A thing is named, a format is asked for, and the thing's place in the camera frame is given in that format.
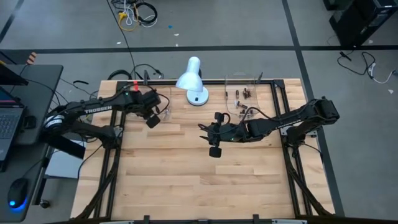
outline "blue light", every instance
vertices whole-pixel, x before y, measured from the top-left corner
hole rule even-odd
[[[27,198],[25,198],[24,203],[22,203],[22,205],[20,205],[19,207],[11,208],[11,211],[19,213],[19,212],[21,212],[21,211],[23,211],[25,209],[26,204],[27,204]]]

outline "lamp shade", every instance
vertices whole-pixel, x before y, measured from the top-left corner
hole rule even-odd
[[[191,57],[188,61],[187,71],[180,76],[175,86],[184,90],[202,92],[203,84],[199,76],[200,60]]]

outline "white desk lamp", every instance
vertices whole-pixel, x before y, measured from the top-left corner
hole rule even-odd
[[[204,105],[209,99],[209,91],[201,82],[200,60],[191,57],[188,61],[187,71],[180,76],[175,86],[187,91],[187,100],[193,106]]]

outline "computer mouse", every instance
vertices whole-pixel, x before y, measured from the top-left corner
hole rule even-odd
[[[24,204],[27,196],[28,180],[26,178],[16,179],[8,190],[8,205],[11,208],[18,208]]]

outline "wooden tabletop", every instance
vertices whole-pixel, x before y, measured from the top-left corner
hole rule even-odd
[[[284,81],[290,109],[304,105],[300,80]],[[209,157],[207,141],[199,138],[206,133],[197,124],[209,125],[214,122],[215,112],[227,112],[224,85],[206,86],[210,98],[199,107],[187,102],[185,90],[174,86],[154,87],[163,92],[171,90],[171,114],[154,129],[133,115],[127,116],[113,220],[142,220],[144,215],[150,215],[151,220],[251,219],[253,214],[259,214],[260,218],[294,217],[278,131],[259,142],[222,142],[221,158]],[[99,96],[111,96],[115,89],[116,81],[102,81]],[[260,109],[275,116],[270,85],[257,85],[256,91]],[[110,115],[110,111],[95,114],[93,124],[109,124]],[[239,118],[232,115],[231,122],[238,123]],[[306,143],[318,147],[316,139],[307,138]],[[99,141],[89,144],[85,157],[100,144]],[[308,188],[333,213],[319,153],[307,146],[300,147],[300,153]],[[96,192],[103,155],[100,149],[82,167],[71,217],[78,215]],[[305,213],[301,191],[297,186],[296,189],[300,210]]]

